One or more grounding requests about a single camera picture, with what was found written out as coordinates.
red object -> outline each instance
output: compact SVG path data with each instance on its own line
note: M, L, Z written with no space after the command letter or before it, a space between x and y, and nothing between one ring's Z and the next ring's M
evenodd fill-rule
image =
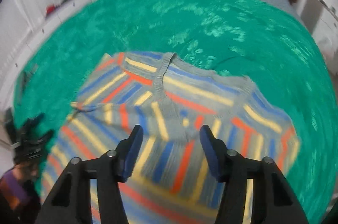
M56 9L56 6L54 6L54 5L48 6L46 8L46 16L48 16L49 14L51 14L55 9Z

blue stripe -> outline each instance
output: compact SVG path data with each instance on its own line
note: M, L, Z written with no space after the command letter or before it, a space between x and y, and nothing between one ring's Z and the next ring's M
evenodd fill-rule
M283 112L282 110L277 110L274 109L272 106L270 106L270 104L268 103L264 103L259 97L258 95L254 92L252 93L252 97L254 98L254 100L258 103L258 105L263 108L264 110L266 110L269 113L273 113L275 115L278 115L279 117L283 118L284 120L289 121L290 118L289 116Z
M148 128L147 128L147 119L146 119L146 116L144 115L141 107L135 106L135 110L136 110L137 114L139 115L139 125L143 128L143 133L149 134Z
M52 164L46 164L44 172L48 173L50 175L50 177L54 180L54 182L59 178L59 176L56 173L56 169L54 168L54 166Z
M236 133L237 133L237 127L233 126L231 128L231 131L230 131L228 143L226 144L226 147L228 149L233 149L234 148L234 142L235 142L235 139L236 139Z
M189 77L191 79L208 82L210 84L215 85L216 87L219 87L222 90L225 90L225 91L228 91L228 92L231 92L231 93L234 93L234 94L240 94L240 92L238 90L233 89L231 87L227 87L227 86L222 85L222 84L219 84L218 82L212 80L210 77L201 77L201 76L198 76L198 75L190 74L188 72L185 72L183 70L180 70L180 69L177 69L177 68L174 68L174 67L171 67L171 66L169 66L168 69L170 71L173 71L176 74L180 74L180 75Z
M106 79L108 76L112 75L113 73L120 70L120 67L114 67L111 70L107 71L105 74L101 75L98 79L96 79L94 82L90 83L88 86L86 86L84 89L80 90L78 93L78 96L84 94L85 92L91 90L95 86L97 86L99 83L101 83L104 79Z
M84 111L84 112L90 112L90 111L95 111L97 108L100 107L99 105L88 105L88 106L83 106L81 107L81 110L76 108L79 111Z
M222 190L223 190L224 183L217 183L216 189L214 191L214 196L211 200L211 207L213 209L217 209L220 199L222 198Z
M180 114L183 117L187 117L188 116L188 111L186 111L186 110L180 110Z
M154 58L154 59L157 59L157 60L162 59L162 55L155 54L155 53L152 53L150 51L131 51L131 53L151 57L151 58Z
M276 149L275 149L275 139L270 140L270 145L269 145L269 156L271 158L275 158L276 155Z
M174 146L173 142L168 142L164 148L164 151L162 152L158 162L157 162L157 166L154 170L153 173L153 182L155 183L159 183L163 174L163 171L167 165L167 161L169 159L171 150Z
M55 143L55 144L59 144L62 147L61 151L65 155L68 154L68 158L70 158L70 159L72 159L73 157L76 157L76 156L80 156L79 154L75 154L75 151L70 146L70 144L66 140L62 139L61 137L58 138L57 143Z
M90 190L93 190L93 192L95 192L97 194L97 184L96 184L96 179L90 179ZM97 211L99 211L99 205L96 204L93 200L93 198L91 198L91 207L92 209L97 209ZM94 216L92 216L92 224L101 224L101 221L99 219L96 219Z
M117 102L117 104L125 103L135 92L142 87L141 84L135 83L135 85Z
M84 116L91 122L93 123L95 126L97 126L99 128L100 131L102 131L104 133L105 136L107 136L111 141L113 141L114 143L118 143L120 141L120 139L118 139L110 130L108 130L104 125L102 125L102 123L97 120L95 117L84 113Z
M91 179L91 187L97 188L96 179ZM140 203L135 202L131 197L125 195L123 191L121 191L121 197L124 209L126 211L126 214L128 215L128 219L138 220L137 223L167 223L168 219L165 219L156 213L152 213L150 210L143 207Z

bed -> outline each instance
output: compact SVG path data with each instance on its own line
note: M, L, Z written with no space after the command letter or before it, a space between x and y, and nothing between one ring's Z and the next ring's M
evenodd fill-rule
M27 64L26 70L35 64L39 69L21 104L15 103L17 125L43 111L47 120L40 131L58 131L106 52L176 51L186 62L222 76L249 76L292 118L302 145L287 179L310 223L317 223L335 182L338 112L322 56L293 1L98 0L65 22ZM42 198L72 156L67 145L73 144L59 133L48 147L52 155L37 184Z

white cabinet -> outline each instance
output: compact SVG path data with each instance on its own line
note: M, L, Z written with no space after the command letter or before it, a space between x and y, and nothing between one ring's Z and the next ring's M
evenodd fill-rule
M57 15L60 21L63 23L71 16L74 16L85 5L89 4L91 0L69 0L57 9Z
M312 32L312 37L323 54L327 64L334 58L338 50L337 25L337 17L327 8L323 7L321 15Z
M91 0L69 0L52 13L43 26L29 36L23 43L13 61L9 64L4 83L0 86L0 110L13 104L13 93L16 79L26 63L38 51L48 37L69 17L74 16Z
M36 30L31 38L26 41L26 44L32 52L36 52L44 41L60 26L61 21L56 13L51 14L45 21L45 24Z

yellow stripe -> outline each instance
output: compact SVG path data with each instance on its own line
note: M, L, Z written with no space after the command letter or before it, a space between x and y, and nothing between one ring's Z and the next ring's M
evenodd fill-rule
M73 119L72 123L84 133L84 135L100 153L104 154L106 151L108 151L108 148L103 145L102 142L78 119Z
M253 155L253 159L260 160L261 152L263 149L264 137L261 134L258 134L256 141L256 150ZM248 179L247 181L247 189L246 189L246 199L245 199L245 208L244 208L244 218L248 218L250 216L250 201L252 198L252 189L253 189L254 181L253 179Z
M244 219L250 216L250 201L252 195L252 188L254 185L253 179L248 179L246 184L246 200L245 200L245 209L244 209Z
M96 205L99 204L99 199L97 198L97 194L93 190L90 191L90 198L92 199L92 201L94 201Z
M290 167L293 165L293 163L296 160L296 157L297 157L297 154L298 154L298 151L299 151L299 146L300 146L300 142L296 137L293 139L293 142L294 142L294 144L293 144L294 147L293 147L293 150L292 150L292 153L291 153L291 156L290 156Z
M137 99L134 105L141 106L144 103L144 101L146 101L146 99L151 97L151 95L153 94L150 91L147 91L145 94L141 95L139 99Z
M141 170L144 164L146 163L149 157L149 154L151 153L151 150L153 149L154 143L155 143L155 137L149 137L141 156L139 157L139 159L137 160L135 164L134 172L141 173Z
M90 198L97 206L99 206L99 199L97 197L97 194L93 190L90 191ZM129 219L128 219L128 222L129 224L136 224L135 221L131 221Z
M129 58L125 58L125 61L135 67L138 67L138 68L142 68L142 69L145 69L147 71L150 71L150 72L156 72L156 68L155 67L152 67L152 66L149 66L149 65L146 65L146 64L143 64L143 63L140 63L140 62L136 62L134 60L130 60Z
M184 117L183 120L182 120L182 125L183 127L187 127L189 126L190 122L189 122L189 119L187 117Z
M208 162L204 156L203 161L202 161L202 165L201 165L201 169L199 170L199 174L198 174L198 178L197 178L197 182L195 185L195 190L190 198L191 202L196 203L199 200L199 197L201 195L201 192L203 190L203 184L204 181L206 179L208 173Z
M162 198L168 200L169 202L175 203L183 208L189 209L192 212L203 214L206 217L213 217L217 216L216 209L209 209L205 206L201 206L192 202L187 201L185 198L179 197L178 195L173 195L171 192L153 184L147 178L142 177L138 172L134 172L131 178L137 182L140 186L146 188L147 190L151 191L155 195L159 195Z
M212 125L212 129L211 129L215 138L217 138L218 136L221 125L222 125L221 120L216 118ZM202 161L201 169L199 170L199 174L197 177L195 190L190 198L190 201L196 203L199 200L199 197L203 190L203 184L206 179L207 173L208 173L208 163L207 163L206 157L203 156L203 161Z
M74 115L75 115L74 113L68 114L67 117L66 117L67 121L71 121L73 119Z
M218 136L219 129L221 128L221 124L222 124L221 120L216 118L212 125L211 131L215 138L217 138Z
M151 103L151 107L152 107L152 109L155 113L157 123L158 123L158 129L159 129L159 132L162 136L162 139L165 140L165 141L168 141L169 135L168 135L168 132L167 132L167 128L166 128L161 110L159 109L158 103L157 102Z
M57 146L54 146L52 148L52 153L55 155L56 158L58 158L62 164L62 167L67 166L69 160L67 159L67 157L65 156L65 154L59 150L59 148Z
M79 120L74 119L73 123L76 126L79 125L81 127L81 125L82 125L84 127L84 128L81 127L82 129L84 129L84 130L82 130L82 132L85 134L85 136L93 144L95 143L94 146L97 148L98 151L100 151L101 153L104 153L108 150L106 147L103 146L103 144L100 141L98 141L96 139L96 137L94 135L92 135L92 132L89 131ZM140 165L136 166L136 169L140 169L140 166L142 166L141 163L143 161L145 162L144 159L142 159L142 161L140 161ZM216 215L217 215L217 210L215 210L215 209L208 209L208 208L205 208L204 206L200 206L200 205L197 205L197 204L192 203L192 202L187 202L187 200L185 198L181 198L179 196L172 195L168 190L165 190L165 189L163 189L159 186L156 186L151 181L149 181L147 178L142 177L138 171L134 171L131 178L134 181L136 181L137 183L139 183L140 185L142 185L143 187L147 188L152 193L160 195L163 198L166 198L167 200L169 200L170 202L176 203L176 204L183 206L187 209L190 209L190 210L192 210L196 213L201 213L201 214L203 214L207 217L216 217Z
M188 84L185 84L185 83L182 83L180 81L176 81L168 76L164 76L163 77L163 82L165 83L169 83L169 84L172 84L174 86L177 86L181 89L184 89L188 92L191 92L193 94L197 94L197 95L200 95L200 96L204 96L208 99L212 99L214 101L217 101L219 103L222 103L222 104L225 104L227 106L232 106L234 104L233 101L231 101L230 99L228 98L225 98L225 97L222 97L222 96L219 96L217 94L214 94L212 92L209 92L209 91L205 91L205 90L202 90L202 89L199 89L199 88L196 88L196 87L193 87L191 85L188 85Z
M255 154L253 155L253 159L261 160L261 152L263 149L264 137L260 133L256 135L256 137L257 137L257 141L255 145L256 150L255 150Z
M113 80L111 80L108 84L100 88L97 92L95 92L92 96L88 97L84 105L88 105L90 102L92 102L95 98L97 98L101 93L103 93L105 90L109 89L112 85L114 85L117 81L119 81L122 77L126 75L125 72L122 72L121 74L117 75Z
M44 172L43 177L51 187L54 186L53 179L51 178L51 176L48 173Z
M249 105L244 105L243 107L245 111L252 117L252 119L256 120L258 123L261 123L270 129L273 129L275 132L281 133L282 127L278 125L277 123L268 120L266 118L263 118L259 114L255 113L252 108L249 107Z
M107 103L104 105L104 121L107 125L113 124L113 104Z

